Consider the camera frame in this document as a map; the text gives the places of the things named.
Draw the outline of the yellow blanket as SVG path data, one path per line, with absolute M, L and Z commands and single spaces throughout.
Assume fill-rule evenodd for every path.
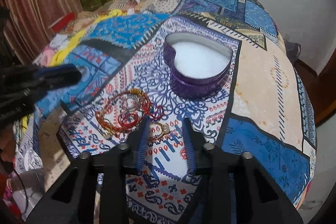
M 48 67 L 60 65 L 68 54 L 80 43 L 80 40 L 88 32 L 90 27 L 93 27 L 103 20 L 115 18 L 116 16 L 124 16 L 126 14 L 127 12 L 125 10 L 120 9 L 104 11 L 102 14 L 99 14 L 94 19 L 90 20 L 88 24 L 83 25 L 82 28 L 80 28 L 78 32 L 75 32 L 71 37 L 67 36 L 66 44 L 62 43 L 58 50 L 52 55 L 52 58 L 47 61 L 46 65 Z

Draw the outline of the red box on bed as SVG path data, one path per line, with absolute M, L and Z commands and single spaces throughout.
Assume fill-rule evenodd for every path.
M 63 17 L 59 18 L 55 22 L 53 22 L 49 28 L 52 30 L 53 33 L 59 33 L 60 31 L 64 30 L 68 23 L 75 19 L 75 13 L 70 12 L 69 14 L 64 15 Z

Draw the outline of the blue patchwork bedspread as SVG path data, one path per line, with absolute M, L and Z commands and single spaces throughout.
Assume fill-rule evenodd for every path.
M 150 99 L 143 168 L 126 179 L 130 212 L 150 223 L 177 223 L 200 177 L 187 173 L 182 122 L 225 152 L 253 153 L 300 207 L 314 176 L 314 111 L 284 40 L 258 0 L 143 0 L 137 12 L 110 10 L 61 44 L 51 42 L 39 65 L 72 63 L 84 73 L 72 87 L 49 92 L 15 125 L 15 169 L 40 183 L 21 205 L 27 217 L 41 190 L 58 178 L 65 153 L 94 155 L 127 138 L 118 117 L 137 115 L 139 89 Z M 38 140 L 42 124 L 63 108 L 58 150 Z

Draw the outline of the purple heart-shaped tin box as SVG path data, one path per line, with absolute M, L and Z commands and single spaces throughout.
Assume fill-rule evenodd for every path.
M 225 83 L 233 50 L 216 38 L 188 32 L 165 37 L 163 59 L 170 68 L 170 87 L 185 99 L 203 98 Z

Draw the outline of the dark bag on floor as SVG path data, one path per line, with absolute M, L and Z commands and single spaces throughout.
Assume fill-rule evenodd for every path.
M 284 41 L 284 44 L 286 49 L 286 56 L 288 57 L 289 61 L 294 65 L 301 54 L 301 44 L 292 43 L 287 40 Z

